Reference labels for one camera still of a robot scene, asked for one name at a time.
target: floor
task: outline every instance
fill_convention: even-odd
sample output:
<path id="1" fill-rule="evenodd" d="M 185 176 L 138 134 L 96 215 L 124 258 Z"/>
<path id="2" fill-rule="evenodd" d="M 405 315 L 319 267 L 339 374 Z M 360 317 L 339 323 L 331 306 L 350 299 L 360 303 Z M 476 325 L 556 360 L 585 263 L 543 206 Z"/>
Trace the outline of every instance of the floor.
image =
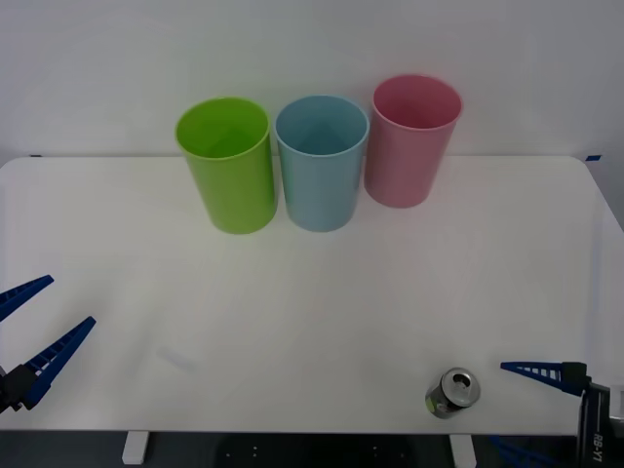
<path id="1" fill-rule="evenodd" d="M 275 459 L 262 457 L 251 459 L 253 447 L 258 450 L 277 453 L 276 447 L 283 447 L 285 436 L 274 436 L 273 443 L 267 435 L 219 435 L 205 433 L 154 433 L 150 436 L 145 468 L 213 468 L 213 467 L 264 467 L 280 466 Z M 123 465 L 121 453 L 126 439 L 125 433 L 117 432 L 0 432 L 0 467 L 2 468 L 120 468 Z M 381 440 L 380 447 L 389 447 L 388 440 Z M 410 464 L 396 466 L 452 468 L 449 439 L 441 436 L 417 436 L 400 438 L 392 444 L 407 443 Z M 573 438 L 505 438 L 516 447 L 538 451 L 561 462 L 570 462 L 574 454 Z M 509 466 L 502 463 L 496 448 L 485 436 L 474 437 L 473 443 L 481 467 Z M 348 464 L 344 462 L 331 466 L 384 466 L 388 463 Z M 323 466 L 330 466 L 327 460 Z M 305 466 L 318 466 L 305 463 Z"/>

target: white wall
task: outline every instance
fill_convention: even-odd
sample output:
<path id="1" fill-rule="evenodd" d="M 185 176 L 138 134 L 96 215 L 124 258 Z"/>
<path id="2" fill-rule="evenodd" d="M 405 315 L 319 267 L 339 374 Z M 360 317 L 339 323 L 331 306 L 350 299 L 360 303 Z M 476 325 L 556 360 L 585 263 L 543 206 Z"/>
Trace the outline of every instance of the white wall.
<path id="1" fill-rule="evenodd" d="M 465 99 L 453 153 L 624 158 L 621 0 L 2 0 L 0 164 L 172 153 L 214 95 L 363 103 L 398 72 Z"/>

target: white table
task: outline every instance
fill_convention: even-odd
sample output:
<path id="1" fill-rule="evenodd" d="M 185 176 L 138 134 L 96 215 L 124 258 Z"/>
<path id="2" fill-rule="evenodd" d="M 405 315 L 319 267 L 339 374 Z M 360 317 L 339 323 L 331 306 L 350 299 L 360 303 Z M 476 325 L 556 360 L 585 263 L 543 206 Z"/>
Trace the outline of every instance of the white table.
<path id="1" fill-rule="evenodd" d="M 447 157 L 421 206 L 363 190 L 324 234 L 283 198 L 264 229 L 217 231 L 180 158 L 19 159 L 0 197 L 0 291 L 56 279 L 1 325 L 0 363 L 97 319 L 0 429 L 574 434 L 578 399 L 499 363 L 624 376 L 624 235 L 567 157 Z M 453 366 L 482 398 L 437 419 L 425 392 Z"/>

